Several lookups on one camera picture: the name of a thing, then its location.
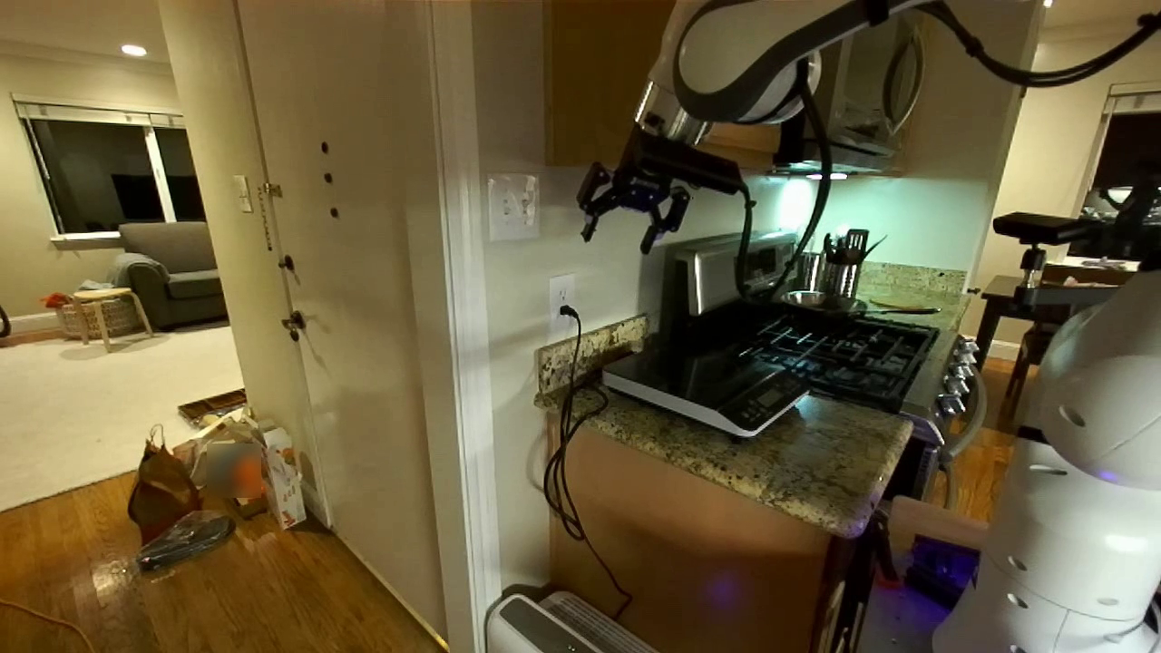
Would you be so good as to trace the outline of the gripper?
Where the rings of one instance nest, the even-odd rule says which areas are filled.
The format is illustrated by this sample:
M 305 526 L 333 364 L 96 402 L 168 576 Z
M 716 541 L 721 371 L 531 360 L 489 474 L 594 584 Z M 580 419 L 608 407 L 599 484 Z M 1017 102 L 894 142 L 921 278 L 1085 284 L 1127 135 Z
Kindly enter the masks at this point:
M 599 218 L 607 211 L 647 211 L 649 227 L 639 244 L 639 252 L 647 256 L 665 235 L 679 231 L 690 201 L 688 191 L 675 187 L 670 175 L 634 166 L 611 170 L 593 162 L 578 191 L 578 207 L 584 215 L 580 238 L 592 241 Z

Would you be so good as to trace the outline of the portable induction cooker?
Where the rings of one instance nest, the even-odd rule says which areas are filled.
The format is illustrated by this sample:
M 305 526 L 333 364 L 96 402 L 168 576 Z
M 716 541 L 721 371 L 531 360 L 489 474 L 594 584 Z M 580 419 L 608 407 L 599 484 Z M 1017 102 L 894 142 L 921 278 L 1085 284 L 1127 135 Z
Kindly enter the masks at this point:
M 606 364 L 601 380 L 610 390 L 740 438 L 760 435 L 810 393 L 779 364 L 730 349 L 644 350 Z

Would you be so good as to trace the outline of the frying pan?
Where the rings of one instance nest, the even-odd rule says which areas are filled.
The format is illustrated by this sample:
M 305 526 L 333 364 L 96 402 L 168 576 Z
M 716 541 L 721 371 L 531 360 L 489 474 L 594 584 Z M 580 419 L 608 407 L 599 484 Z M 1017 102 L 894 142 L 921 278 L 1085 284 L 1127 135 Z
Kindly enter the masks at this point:
M 858 297 L 841 297 L 825 292 L 793 290 L 781 294 L 781 303 L 789 308 L 831 317 L 877 315 L 928 316 L 942 313 L 940 308 L 873 308 Z

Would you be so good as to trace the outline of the metal utensil holder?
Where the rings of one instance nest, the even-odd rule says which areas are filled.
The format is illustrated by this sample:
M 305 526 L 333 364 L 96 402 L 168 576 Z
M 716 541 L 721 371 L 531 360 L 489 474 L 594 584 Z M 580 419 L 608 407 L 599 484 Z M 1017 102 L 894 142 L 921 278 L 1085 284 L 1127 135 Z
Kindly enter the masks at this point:
M 887 237 L 872 239 L 866 229 L 824 235 L 824 290 L 837 297 L 857 297 L 863 264 Z

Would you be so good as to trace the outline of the stainless gas stove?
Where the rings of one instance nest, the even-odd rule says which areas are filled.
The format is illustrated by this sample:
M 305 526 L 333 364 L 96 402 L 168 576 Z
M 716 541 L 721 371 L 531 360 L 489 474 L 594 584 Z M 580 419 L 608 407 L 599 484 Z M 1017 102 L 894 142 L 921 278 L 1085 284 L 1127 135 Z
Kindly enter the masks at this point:
M 684 241 L 662 249 L 659 342 L 704 353 L 730 349 L 779 364 L 808 383 L 813 396 L 900 414 L 913 421 L 887 496 L 923 498 L 932 491 L 946 435 L 954 417 L 937 399 L 969 297 L 961 273 L 871 263 L 859 297 L 925 302 L 928 316 L 831 317 L 784 303 L 741 302 L 734 286 L 737 235 Z

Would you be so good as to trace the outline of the white door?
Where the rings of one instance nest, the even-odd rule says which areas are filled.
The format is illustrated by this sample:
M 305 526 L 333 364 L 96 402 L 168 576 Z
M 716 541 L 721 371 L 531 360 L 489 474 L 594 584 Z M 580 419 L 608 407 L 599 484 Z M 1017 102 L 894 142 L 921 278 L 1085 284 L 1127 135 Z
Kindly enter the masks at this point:
M 304 326 L 313 468 L 337 537 L 438 643 L 444 583 L 424 432 L 385 0 L 238 0 L 279 244 Z

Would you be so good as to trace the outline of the dark wooden table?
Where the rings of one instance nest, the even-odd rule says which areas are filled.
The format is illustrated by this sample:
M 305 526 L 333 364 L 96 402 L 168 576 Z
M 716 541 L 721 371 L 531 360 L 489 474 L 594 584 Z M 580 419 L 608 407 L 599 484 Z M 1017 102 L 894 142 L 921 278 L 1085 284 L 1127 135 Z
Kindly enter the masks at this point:
M 1137 272 L 1135 261 L 1066 257 L 1048 263 L 1043 280 L 1050 285 L 1075 284 L 1082 287 L 1122 286 Z M 982 310 L 974 340 L 979 351 L 979 368 L 991 361 L 1009 361 L 1008 381 L 1000 399 L 991 401 L 1007 416 L 1021 406 L 1021 392 L 1027 383 L 1029 369 L 1039 365 L 1050 336 L 1086 303 L 1050 303 L 1032 308 L 1016 301 L 1019 277 L 994 277 L 980 293 Z

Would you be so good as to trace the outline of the white air purifier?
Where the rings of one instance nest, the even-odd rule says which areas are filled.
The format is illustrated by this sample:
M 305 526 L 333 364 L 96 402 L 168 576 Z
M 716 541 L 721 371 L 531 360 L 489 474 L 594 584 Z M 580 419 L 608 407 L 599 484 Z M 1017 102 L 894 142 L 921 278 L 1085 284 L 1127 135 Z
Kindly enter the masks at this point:
M 659 653 L 618 620 L 568 591 L 513 594 L 485 620 L 485 653 Z

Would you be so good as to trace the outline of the white paper bag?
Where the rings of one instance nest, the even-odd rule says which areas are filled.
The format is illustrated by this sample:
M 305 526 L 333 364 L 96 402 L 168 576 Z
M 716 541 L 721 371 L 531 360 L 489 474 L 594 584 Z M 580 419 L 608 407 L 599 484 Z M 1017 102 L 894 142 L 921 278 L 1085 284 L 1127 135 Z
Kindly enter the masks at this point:
M 279 528 L 293 530 L 307 521 L 303 475 L 293 438 L 269 419 L 258 422 L 258 428 L 267 507 Z

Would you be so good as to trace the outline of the wicker basket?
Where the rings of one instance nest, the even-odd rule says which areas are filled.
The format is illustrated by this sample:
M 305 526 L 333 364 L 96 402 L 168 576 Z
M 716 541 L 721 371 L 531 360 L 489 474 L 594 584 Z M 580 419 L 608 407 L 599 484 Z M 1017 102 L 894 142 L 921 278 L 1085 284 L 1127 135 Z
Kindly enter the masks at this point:
M 104 333 L 110 338 L 145 331 L 131 297 L 104 297 L 79 303 L 65 301 L 55 307 L 55 318 L 68 339 L 103 339 L 98 316 L 103 318 Z

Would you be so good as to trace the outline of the wooden stool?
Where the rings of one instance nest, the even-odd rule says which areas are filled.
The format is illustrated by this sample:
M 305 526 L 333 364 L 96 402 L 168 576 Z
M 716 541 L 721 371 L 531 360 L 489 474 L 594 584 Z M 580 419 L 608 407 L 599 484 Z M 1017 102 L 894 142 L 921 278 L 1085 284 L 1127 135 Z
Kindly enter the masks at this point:
M 138 318 L 140 320 L 140 325 L 144 326 L 145 332 L 149 338 L 154 338 L 156 333 L 151 326 L 151 322 L 147 318 L 147 314 L 142 306 L 140 297 L 129 287 L 109 287 L 103 289 L 91 289 L 91 290 L 78 290 L 68 297 L 71 306 L 74 309 L 75 318 L 82 322 L 82 343 L 91 343 L 91 330 L 87 326 L 86 314 L 84 314 L 84 307 L 88 304 L 96 304 L 94 310 L 94 320 L 98 323 L 98 332 L 100 335 L 101 342 L 104 346 L 104 352 L 111 353 L 111 333 L 109 333 L 107 323 L 104 323 L 104 313 L 102 309 L 102 303 L 104 301 L 111 300 L 124 300 L 128 297 L 132 301 L 134 310 Z

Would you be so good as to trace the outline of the black plastic bag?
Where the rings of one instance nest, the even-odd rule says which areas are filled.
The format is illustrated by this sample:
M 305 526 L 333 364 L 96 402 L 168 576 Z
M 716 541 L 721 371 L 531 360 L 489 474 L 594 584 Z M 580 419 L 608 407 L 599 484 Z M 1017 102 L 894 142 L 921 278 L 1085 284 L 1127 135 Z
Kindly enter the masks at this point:
M 235 533 L 236 522 L 217 510 L 195 510 L 176 521 L 134 558 L 140 573 L 163 571 L 212 551 Z

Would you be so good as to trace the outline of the white wall socket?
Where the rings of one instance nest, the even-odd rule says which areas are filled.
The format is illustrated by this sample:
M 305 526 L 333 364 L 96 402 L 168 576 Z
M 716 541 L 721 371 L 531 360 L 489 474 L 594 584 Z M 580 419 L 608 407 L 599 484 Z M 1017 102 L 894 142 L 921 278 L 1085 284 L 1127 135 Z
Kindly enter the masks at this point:
M 562 313 L 564 308 L 571 308 L 574 295 L 575 274 L 549 278 L 548 344 L 575 336 L 576 320 L 570 313 Z

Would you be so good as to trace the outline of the wooden wall cabinet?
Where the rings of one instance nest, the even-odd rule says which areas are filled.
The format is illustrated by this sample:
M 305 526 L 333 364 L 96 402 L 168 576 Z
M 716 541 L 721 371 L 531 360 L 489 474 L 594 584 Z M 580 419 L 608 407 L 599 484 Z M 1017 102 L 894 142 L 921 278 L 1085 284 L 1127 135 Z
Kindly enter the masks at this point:
M 613 167 L 673 8 L 702 0 L 545 0 L 546 162 Z

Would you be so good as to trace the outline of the window with white frame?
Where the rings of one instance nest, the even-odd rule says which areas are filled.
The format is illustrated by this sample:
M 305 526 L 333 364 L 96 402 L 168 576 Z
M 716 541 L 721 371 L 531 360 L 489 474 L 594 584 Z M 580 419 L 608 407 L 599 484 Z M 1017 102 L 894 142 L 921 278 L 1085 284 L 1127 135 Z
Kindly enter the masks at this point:
M 1161 88 L 1106 98 L 1086 185 L 1079 218 L 1102 230 L 1070 257 L 1139 263 L 1161 249 Z

